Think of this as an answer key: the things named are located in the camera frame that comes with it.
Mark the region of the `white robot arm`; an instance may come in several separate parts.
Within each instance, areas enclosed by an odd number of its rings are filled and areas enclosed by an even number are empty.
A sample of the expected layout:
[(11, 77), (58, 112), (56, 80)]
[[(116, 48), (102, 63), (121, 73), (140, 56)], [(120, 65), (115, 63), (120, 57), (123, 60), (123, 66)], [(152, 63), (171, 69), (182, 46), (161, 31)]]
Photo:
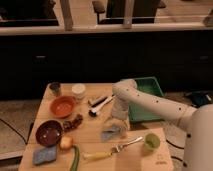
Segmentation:
[(137, 89), (133, 79), (114, 83), (112, 116), (120, 120), (130, 102), (159, 115), (186, 132), (182, 171), (213, 171), (213, 104), (199, 108), (172, 101)]

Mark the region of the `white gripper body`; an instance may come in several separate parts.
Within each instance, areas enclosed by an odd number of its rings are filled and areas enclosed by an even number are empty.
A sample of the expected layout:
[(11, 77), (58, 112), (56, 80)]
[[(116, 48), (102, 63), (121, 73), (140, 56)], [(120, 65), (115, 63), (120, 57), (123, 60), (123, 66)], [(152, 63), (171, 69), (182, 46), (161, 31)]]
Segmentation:
[(111, 115), (119, 120), (126, 120), (128, 118), (128, 102), (115, 97)]

